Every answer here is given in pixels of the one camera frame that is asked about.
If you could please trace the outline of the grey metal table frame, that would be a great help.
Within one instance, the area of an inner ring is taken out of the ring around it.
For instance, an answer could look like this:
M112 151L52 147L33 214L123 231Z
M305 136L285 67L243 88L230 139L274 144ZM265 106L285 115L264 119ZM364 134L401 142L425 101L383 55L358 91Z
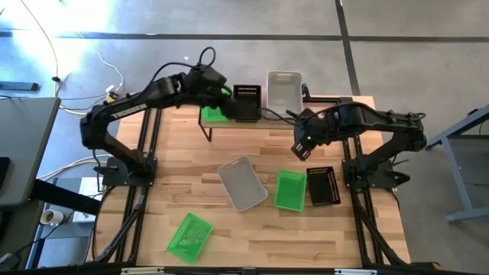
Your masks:
M489 104L476 108L444 131L438 133L425 146L431 150L440 145L451 164L452 175L464 209L446 216L448 222L489 217L489 206L472 205L466 185L489 187L489 134L468 134L467 131L489 122Z

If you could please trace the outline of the white plastic basket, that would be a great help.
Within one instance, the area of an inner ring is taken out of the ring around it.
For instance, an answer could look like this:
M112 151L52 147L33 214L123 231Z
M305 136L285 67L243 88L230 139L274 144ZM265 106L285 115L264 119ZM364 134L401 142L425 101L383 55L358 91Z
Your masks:
M274 111L274 110L268 108L267 111L273 115L276 115L278 118L293 119L293 120L300 118L299 113L293 112L289 109L285 109L285 110L281 110L281 111Z
M267 108L300 113L303 110L302 80L302 74L298 71L270 71L267 74Z
M263 202L268 197L248 157L239 157L218 168L218 176L238 212Z

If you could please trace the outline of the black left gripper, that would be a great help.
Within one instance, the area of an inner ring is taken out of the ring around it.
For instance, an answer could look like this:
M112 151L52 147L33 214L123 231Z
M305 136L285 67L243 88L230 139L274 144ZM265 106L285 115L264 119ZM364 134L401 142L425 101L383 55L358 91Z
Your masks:
M212 67L198 66L185 76L185 100L218 99L218 107L227 118L239 115L239 102L229 97L227 78Z

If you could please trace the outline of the grey desk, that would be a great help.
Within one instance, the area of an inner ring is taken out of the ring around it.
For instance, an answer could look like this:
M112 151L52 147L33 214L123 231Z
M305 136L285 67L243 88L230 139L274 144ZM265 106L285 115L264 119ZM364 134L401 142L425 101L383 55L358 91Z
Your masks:
M10 159L0 207L29 199L59 106L58 98L0 100L0 157Z

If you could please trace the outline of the black plastic basket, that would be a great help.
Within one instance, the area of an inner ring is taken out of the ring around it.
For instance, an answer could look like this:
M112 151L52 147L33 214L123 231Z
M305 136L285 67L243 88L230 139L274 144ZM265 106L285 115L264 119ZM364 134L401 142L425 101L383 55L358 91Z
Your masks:
M261 119L261 86L233 85L233 98L238 102L239 109L235 118L237 122L255 123Z
M307 188L313 206L341 203L333 167L313 167L306 170Z

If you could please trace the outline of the white box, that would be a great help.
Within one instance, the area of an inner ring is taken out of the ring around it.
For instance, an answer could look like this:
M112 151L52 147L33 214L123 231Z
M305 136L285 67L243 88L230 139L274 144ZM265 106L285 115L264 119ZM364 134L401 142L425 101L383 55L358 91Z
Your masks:
M101 201L103 189L98 188L97 179L95 177L83 177L80 183L79 194ZM95 219L96 217L94 215L82 212L75 212L73 214L74 223L94 222Z

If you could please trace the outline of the green plastic basket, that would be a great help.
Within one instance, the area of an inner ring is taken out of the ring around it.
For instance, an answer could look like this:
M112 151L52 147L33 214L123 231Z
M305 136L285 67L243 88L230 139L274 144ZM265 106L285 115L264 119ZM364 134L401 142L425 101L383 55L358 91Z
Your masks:
M194 264L212 230L210 223L187 213L167 245L167 251L188 264Z
M211 88L210 92L212 95L217 95L217 92L220 91L222 96L217 98L217 103L214 105L206 106L201 108L201 117L203 120L207 122L226 122L228 118L224 115L224 104L226 103L226 99L228 96L232 94L230 88L228 86L224 86L221 89Z
M279 170L274 197L274 206L295 212L302 212L306 196L306 174L289 170Z

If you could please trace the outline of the yellow white power plug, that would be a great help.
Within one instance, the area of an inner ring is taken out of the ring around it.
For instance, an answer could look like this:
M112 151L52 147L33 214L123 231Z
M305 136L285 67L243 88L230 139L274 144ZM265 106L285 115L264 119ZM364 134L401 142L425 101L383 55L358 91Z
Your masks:
M104 105L114 102L118 98L118 91L113 85L110 85L105 91L106 97L103 102Z

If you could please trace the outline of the dark flat floor bar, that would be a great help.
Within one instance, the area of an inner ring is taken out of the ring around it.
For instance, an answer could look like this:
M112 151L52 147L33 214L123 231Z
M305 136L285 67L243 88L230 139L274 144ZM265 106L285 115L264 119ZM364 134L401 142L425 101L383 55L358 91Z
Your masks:
M40 85L36 82L9 82L0 81L0 89L14 91L37 91Z

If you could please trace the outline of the black desk leg beam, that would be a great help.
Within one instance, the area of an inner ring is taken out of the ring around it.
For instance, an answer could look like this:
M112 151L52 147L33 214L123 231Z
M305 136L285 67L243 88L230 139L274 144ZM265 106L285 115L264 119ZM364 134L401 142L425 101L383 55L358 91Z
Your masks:
M47 202L89 215L97 215L101 202L43 180L35 180L30 199Z

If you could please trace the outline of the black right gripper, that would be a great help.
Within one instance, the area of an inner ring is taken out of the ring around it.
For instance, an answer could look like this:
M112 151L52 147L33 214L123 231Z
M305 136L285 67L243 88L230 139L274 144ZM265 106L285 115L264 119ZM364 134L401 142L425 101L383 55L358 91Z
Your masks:
M295 121L293 128L294 145L291 150L300 160L307 160L311 154L307 148L314 148L323 144L329 145L326 134L324 120L315 115L310 108L305 108L298 114Z

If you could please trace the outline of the dark grey small device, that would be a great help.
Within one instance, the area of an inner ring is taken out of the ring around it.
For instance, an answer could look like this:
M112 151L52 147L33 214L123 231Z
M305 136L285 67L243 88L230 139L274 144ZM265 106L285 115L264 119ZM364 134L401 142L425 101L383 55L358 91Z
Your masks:
M9 271L17 268L20 259L15 253L7 253L0 257L0 271Z

